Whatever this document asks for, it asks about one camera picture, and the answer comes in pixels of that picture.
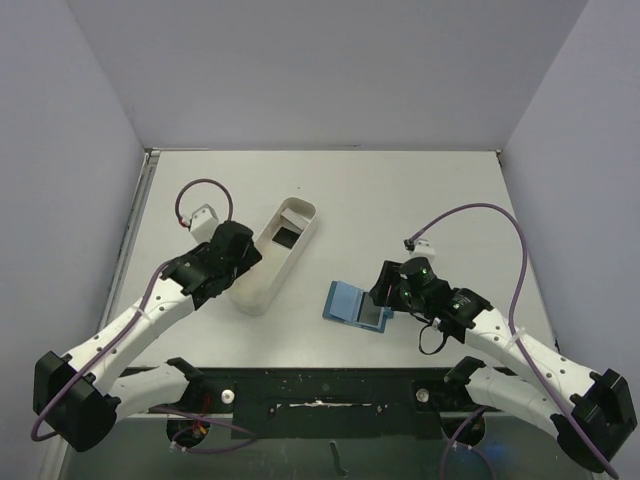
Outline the grey magnetic stripe card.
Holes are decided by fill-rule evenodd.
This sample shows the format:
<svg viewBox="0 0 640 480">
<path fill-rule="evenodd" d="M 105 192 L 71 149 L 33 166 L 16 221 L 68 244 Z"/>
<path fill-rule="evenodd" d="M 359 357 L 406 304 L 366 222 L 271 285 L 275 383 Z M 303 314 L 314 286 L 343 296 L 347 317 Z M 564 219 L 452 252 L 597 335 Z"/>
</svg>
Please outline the grey magnetic stripe card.
<svg viewBox="0 0 640 480">
<path fill-rule="evenodd" d="M 373 300 L 365 295 L 358 313 L 357 323 L 367 328 L 381 330 L 385 321 L 385 308 L 376 306 Z"/>
</svg>

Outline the blue card holder wallet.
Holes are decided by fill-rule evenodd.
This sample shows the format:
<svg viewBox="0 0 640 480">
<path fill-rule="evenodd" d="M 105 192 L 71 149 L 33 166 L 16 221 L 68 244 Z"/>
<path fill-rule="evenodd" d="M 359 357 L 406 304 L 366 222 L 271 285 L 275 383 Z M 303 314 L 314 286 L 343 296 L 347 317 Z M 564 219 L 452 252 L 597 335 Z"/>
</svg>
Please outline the blue card holder wallet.
<svg viewBox="0 0 640 480">
<path fill-rule="evenodd" d="M 368 292 L 356 286 L 342 281 L 332 281 L 324 304 L 322 317 L 326 320 L 344 325 L 375 333 L 383 333 L 386 329 L 387 321 L 394 318 L 394 312 L 388 307 L 384 307 L 386 321 L 381 330 L 367 328 L 357 323 L 358 313 L 365 295 L 368 295 Z"/>
</svg>

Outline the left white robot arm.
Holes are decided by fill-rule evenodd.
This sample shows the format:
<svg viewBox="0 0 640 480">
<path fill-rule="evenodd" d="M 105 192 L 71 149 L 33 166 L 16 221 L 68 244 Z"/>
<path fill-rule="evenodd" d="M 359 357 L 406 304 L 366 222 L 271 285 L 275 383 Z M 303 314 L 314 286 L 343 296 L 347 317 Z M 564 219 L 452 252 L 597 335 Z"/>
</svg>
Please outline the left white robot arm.
<svg viewBox="0 0 640 480">
<path fill-rule="evenodd" d="M 121 373 L 261 259 L 252 230 L 226 220 L 209 240 L 161 263 L 142 296 L 104 329 L 63 355 L 45 353 L 34 367 L 31 440 L 60 436 L 79 452 L 97 445 L 116 423 L 122 401 L 110 390 Z"/>
</svg>

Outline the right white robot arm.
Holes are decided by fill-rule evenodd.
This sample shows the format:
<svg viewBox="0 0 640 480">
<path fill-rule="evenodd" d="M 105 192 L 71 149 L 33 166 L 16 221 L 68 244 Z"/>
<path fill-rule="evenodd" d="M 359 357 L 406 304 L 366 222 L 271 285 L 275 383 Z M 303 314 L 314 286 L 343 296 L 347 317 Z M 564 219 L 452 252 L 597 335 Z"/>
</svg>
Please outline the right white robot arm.
<svg viewBox="0 0 640 480">
<path fill-rule="evenodd" d="M 581 467 L 605 471 L 637 426 L 630 388 L 612 369 L 598 373 L 542 344 L 477 293 L 453 288 L 427 258 L 385 261 L 369 293 L 377 306 L 409 313 L 493 358 L 503 374 L 465 357 L 445 384 L 448 402 L 495 408 L 545 431 Z"/>
</svg>

